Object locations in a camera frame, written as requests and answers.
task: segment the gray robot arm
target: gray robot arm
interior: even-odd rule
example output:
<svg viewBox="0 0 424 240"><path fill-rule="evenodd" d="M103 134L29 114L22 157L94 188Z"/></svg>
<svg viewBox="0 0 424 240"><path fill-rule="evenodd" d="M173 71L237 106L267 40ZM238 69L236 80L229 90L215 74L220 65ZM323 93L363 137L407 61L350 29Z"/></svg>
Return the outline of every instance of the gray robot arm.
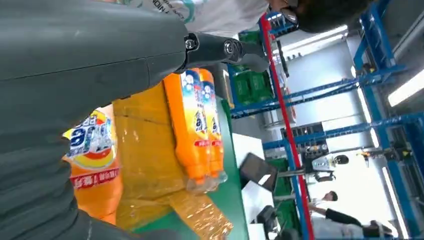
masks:
<svg viewBox="0 0 424 240"><path fill-rule="evenodd" d="M221 50L205 58L208 49ZM0 238L140 239L78 210L62 134L172 72L218 62L264 71L260 52L117 4L0 0Z"/></svg>

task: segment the orange detergent bottle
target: orange detergent bottle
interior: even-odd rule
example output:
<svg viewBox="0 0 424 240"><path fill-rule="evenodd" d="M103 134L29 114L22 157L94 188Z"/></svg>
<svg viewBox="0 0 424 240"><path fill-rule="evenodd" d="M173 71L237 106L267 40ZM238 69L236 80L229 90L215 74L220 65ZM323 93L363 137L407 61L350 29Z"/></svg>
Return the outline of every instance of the orange detergent bottle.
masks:
<svg viewBox="0 0 424 240"><path fill-rule="evenodd" d="M189 178L187 189L204 189L211 150L198 70L171 74L163 83L176 138L176 156Z"/></svg>
<svg viewBox="0 0 424 240"><path fill-rule="evenodd" d="M78 207L115 225L123 183L112 105L96 109L63 136L70 140L70 150L63 159L72 167L70 180Z"/></svg>
<svg viewBox="0 0 424 240"><path fill-rule="evenodd" d="M206 69L199 69L199 73L202 83L207 134L210 141L210 173L215 180L218 180L219 183L223 183L227 180L227 174L224 171L224 146L222 143L220 123L218 121L214 77L211 72Z"/></svg>

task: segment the white t-shirt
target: white t-shirt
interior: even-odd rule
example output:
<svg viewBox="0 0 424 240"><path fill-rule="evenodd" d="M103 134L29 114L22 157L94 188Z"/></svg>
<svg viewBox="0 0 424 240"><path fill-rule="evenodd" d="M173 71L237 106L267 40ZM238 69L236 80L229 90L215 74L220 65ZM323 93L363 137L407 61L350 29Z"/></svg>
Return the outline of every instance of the white t-shirt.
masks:
<svg viewBox="0 0 424 240"><path fill-rule="evenodd" d="M232 37L253 27L266 0L126 0L129 6L176 15L190 32Z"/></svg>

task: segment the green crate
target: green crate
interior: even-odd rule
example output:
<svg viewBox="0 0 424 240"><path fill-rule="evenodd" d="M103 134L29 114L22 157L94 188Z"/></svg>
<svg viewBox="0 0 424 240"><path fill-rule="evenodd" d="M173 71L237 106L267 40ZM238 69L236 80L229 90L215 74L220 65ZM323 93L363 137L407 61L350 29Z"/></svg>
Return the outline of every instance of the green crate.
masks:
<svg viewBox="0 0 424 240"><path fill-rule="evenodd" d="M270 79L266 78L268 74L249 72L250 91L256 103L273 98Z"/></svg>
<svg viewBox="0 0 424 240"><path fill-rule="evenodd" d="M289 167L289 163L286 158L269 159L266 162L276 167L280 172L287 171ZM291 195L292 190L293 189L292 184L290 182L290 178L280 177L275 183L273 196ZM283 225L285 229L296 229L300 231L301 225L298 219L295 202L292 200L287 200L283 202L276 201L274 202L274 205L276 207L278 222Z"/></svg>
<svg viewBox="0 0 424 240"><path fill-rule="evenodd" d="M235 93L237 94L238 102L243 105L248 105L254 102L252 98L249 81L243 77L234 77Z"/></svg>
<svg viewBox="0 0 424 240"><path fill-rule="evenodd" d="M245 43L262 45L261 33L259 31L248 31L238 35L238 39Z"/></svg>

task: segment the ceiling light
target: ceiling light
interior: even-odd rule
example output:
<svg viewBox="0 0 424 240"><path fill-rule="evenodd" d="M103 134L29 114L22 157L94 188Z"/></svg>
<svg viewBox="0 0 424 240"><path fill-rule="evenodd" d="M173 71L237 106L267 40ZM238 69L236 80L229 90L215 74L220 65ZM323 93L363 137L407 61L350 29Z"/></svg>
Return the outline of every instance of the ceiling light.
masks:
<svg viewBox="0 0 424 240"><path fill-rule="evenodd" d="M393 203L394 212L396 213L397 221L399 222L400 231L402 232L403 239L409 239L407 227L405 226L404 218L402 217L401 209L399 208L398 200L396 199L395 191L393 190L392 181L390 180L389 173L387 172L387 168L383 167L383 176L385 180L385 184L388 188L388 193L391 198L391 202Z"/></svg>
<svg viewBox="0 0 424 240"><path fill-rule="evenodd" d="M367 102L365 101L364 92L362 91L362 88L357 89L360 105L362 106L363 114L365 115L365 120L367 123L371 123L371 114L370 110L368 109ZM369 131L369 134L371 134L371 140L372 144L374 145L374 148L380 147L379 138L377 137L376 130L372 128Z"/></svg>
<svg viewBox="0 0 424 240"><path fill-rule="evenodd" d="M289 50L287 52L283 52L283 54L284 54L284 56L293 56L293 55L298 56L299 53L300 53L300 55L305 56L307 54L318 51L324 45L329 44L331 42L334 42L336 40L339 40L341 38L343 38L343 34L335 35L335 36L332 36L332 37L329 37L329 38L326 38L326 39L322 39L321 41L311 43L311 44L306 45L306 46L302 46L302 47L299 47L299 48L296 48L296 49Z"/></svg>
<svg viewBox="0 0 424 240"><path fill-rule="evenodd" d="M357 69L355 68L355 66L352 66L350 68L350 72L352 73L353 78L357 77Z"/></svg>
<svg viewBox="0 0 424 240"><path fill-rule="evenodd" d="M315 36L309 37L309 38L307 38L307 39L303 39L303 40L301 40L301 41L297 41L297 42L292 43L292 44L289 44L289 45L287 45L287 46L283 46L283 47L281 48L281 50L284 52L284 51L288 51L288 50L291 50L291 49L295 49L295 48L298 48L298 47L300 47L300 46L307 45L307 44L310 44L310 43L312 43L312 42L315 42L315 41L318 41L318 40L324 39L324 38L329 37L329 36L331 36L331 35L341 33L341 32L343 32L343 31L346 31L347 29L348 29L348 26L347 26L347 25L343 25L343 26L340 26L340 27L335 28L335 29L333 29L333 30L330 30L330 31L327 31L327 32L320 33L320 34L318 34L318 35L315 35Z"/></svg>
<svg viewBox="0 0 424 240"><path fill-rule="evenodd" d="M394 107L424 88L424 70L400 86L388 96L390 106Z"/></svg>

